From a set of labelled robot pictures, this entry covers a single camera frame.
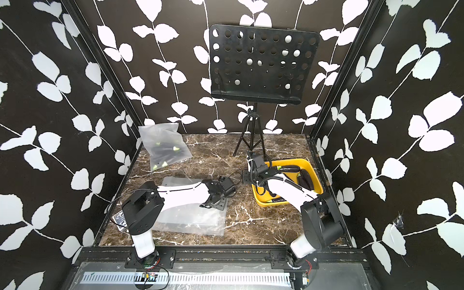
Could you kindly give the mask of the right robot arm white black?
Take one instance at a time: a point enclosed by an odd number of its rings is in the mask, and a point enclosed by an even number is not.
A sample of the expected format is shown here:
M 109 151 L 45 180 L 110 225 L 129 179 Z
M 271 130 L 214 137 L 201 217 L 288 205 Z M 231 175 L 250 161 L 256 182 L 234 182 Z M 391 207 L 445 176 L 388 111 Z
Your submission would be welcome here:
M 294 206 L 301 214 L 303 234 L 290 244 L 293 256 L 302 259 L 331 245 L 345 233 L 332 198 L 308 190 L 285 174 L 265 166 L 243 171 L 245 184 L 263 187 Z

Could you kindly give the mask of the clear zip-top bag top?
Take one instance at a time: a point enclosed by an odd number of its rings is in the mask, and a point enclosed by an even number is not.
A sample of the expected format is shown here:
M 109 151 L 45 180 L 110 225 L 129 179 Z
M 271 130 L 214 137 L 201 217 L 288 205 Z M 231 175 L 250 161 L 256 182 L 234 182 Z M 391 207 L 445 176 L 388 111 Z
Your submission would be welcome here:
M 193 157 L 178 132 L 178 123 L 139 126 L 143 146 L 150 155 L 150 170 L 156 171 Z

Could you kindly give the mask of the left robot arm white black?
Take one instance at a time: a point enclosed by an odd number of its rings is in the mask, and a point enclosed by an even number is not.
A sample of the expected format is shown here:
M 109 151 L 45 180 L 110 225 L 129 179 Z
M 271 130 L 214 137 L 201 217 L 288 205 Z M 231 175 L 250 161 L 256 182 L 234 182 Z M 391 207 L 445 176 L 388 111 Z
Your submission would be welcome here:
M 182 186 L 157 186 L 153 181 L 145 182 L 122 204 L 137 257 L 143 259 L 156 252 L 152 227 L 161 212 L 189 204 L 210 209 L 235 191 L 235 183 L 229 177 Z

